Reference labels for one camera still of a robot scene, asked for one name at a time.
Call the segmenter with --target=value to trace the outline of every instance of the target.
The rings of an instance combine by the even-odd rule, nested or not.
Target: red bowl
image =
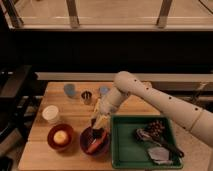
[[[109,133],[107,133],[107,136],[105,137],[103,143],[101,143],[93,153],[88,153],[87,149],[89,145],[93,142],[93,140],[94,139],[92,137],[92,128],[88,127],[80,135],[80,146],[85,154],[90,156],[100,156],[105,154],[109,150],[110,147]]]
[[[68,135],[68,140],[64,144],[57,144],[54,141],[54,135],[58,131],[64,131]],[[69,145],[71,144],[72,139],[73,139],[73,135],[74,135],[74,130],[70,125],[58,124],[58,125],[52,127],[51,130],[49,131],[48,136],[47,136],[47,142],[48,142],[49,146],[51,148],[53,148],[54,150],[63,151],[67,147],[69,147]]]

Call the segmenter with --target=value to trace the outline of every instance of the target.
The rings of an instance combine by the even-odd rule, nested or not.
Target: small white cup
[[[60,121],[59,109],[55,105],[49,105],[42,111],[42,117],[50,124]]]

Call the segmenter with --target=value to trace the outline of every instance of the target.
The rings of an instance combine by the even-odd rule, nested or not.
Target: wooden table
[[[64,93],[63,87],[66,84],[68,84],[68,82],[50,82],[48,84],[38,114],[33,123],[28,142],[22,154],[19,170],[114,170],[111,166],[111,157],[109,153],[101,158],[92,158],[85,155],[79,146],[80,133],[90,125],[90,115],[93,113],[94,106],[99,97],[99,87],[111,87],[112,83],[72,82],[77,91],[77,95],[74,98],[69,98]],[[90,105],[84,105],[80,97],[80,94],[85,90],[89,90],[93,94],[92,103]],[[47,144],[47,134],[52,125],[48,124],[42,118],[41,113],[48,105],[58,106],[62,120],[72,125],[76,132],[73,145],[66,152],[57,153]],[[159,114],[159,111],[140,98],[130,96],[130,98],[122,104],[117,113],[122,115],[156,115]],[[204,168],[207,167],[208,160],[202,161],[202,159],[209,159],[210,148],[183,131],[179,126],[174,124],[173,126],[174,134],[178,140],[177,142],[186,155],[183,159],[183,170],[205,170]]]

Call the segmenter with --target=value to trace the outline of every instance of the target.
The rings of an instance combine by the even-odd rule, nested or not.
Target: chair
[[[31,66],[22,65],[12,74],[5,69],[0,72],[0,143],[17,128],[24,140],[27,140],[28,129],[25,123],[32,121],[34,115],[24,116],[28,105],[35,101],[29,83],[37,77]],[[10,170],[12,160],[0,158],[0,171]]]

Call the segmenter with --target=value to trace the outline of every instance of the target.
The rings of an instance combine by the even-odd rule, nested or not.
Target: green plastic tray
[[[181,169],[182,161],[179,157],[172,155],[172,165],[158,165],[150,159],[147,149],[154,145],[150,142],[137,141],[133,132],[137,128],[144,128],[154,120],[160,120],[165,125],[164,138],[167,142],[176,145],[169,120],[163,116],[122,116],[111,117],[111,152],[112,167],[115,169]]]

